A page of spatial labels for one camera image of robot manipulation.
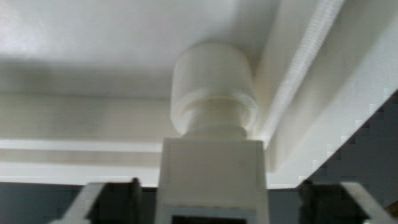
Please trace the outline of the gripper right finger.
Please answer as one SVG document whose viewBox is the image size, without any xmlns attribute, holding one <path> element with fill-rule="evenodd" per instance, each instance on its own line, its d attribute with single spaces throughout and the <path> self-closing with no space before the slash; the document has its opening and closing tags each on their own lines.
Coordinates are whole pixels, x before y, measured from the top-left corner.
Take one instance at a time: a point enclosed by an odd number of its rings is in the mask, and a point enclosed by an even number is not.
<svg viewBox="0 0 398 224">
<path fill-rule="evenodd" d="M 395 216 L 358 183 L 305 180 L 269 191 L 269 224 L 395 224 Z"/>
</svg>

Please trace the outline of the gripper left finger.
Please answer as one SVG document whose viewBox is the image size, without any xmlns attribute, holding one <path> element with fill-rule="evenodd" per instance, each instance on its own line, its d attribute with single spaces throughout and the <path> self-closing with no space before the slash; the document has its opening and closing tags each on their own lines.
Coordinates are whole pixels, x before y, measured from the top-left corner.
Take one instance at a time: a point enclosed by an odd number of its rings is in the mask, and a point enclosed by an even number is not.
<svg viewBox="0 0 398 224">
<path fill-rule="evenodd" d="M 88 183 L 49 224 L 154 224 L 155 188 L 139 180 Z"/>
</svg>

